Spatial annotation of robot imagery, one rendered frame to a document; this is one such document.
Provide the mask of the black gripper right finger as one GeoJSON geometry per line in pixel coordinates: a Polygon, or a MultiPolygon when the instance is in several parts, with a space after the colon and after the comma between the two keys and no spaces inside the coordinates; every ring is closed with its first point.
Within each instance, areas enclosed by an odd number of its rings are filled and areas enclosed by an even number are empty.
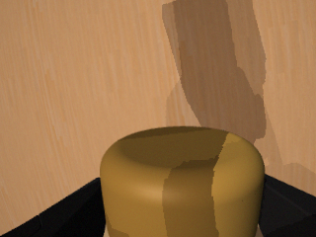
{"type": "Polygon", "coordinates": [[[264,237],[316,237],[316,197],[265,174],[258,224],[264,237]]]}

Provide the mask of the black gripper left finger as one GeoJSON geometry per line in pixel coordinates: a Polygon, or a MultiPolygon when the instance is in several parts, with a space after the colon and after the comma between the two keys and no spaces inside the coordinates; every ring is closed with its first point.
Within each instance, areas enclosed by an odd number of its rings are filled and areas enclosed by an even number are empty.
{"type": "Polygon", "coordinates": [[[0,237],[104,237],[106,217],[96,178],[0,237]]]}

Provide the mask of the brass door knob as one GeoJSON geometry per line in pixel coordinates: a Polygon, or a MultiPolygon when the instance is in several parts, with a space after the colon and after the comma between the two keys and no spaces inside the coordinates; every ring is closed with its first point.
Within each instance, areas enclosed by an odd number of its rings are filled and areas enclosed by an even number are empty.
{"type": "Polygon", "coordinates": [[[234,133],[200,126],[127,135],[104,154],[110,237],[255,237],[265,164],[234,133]]]}

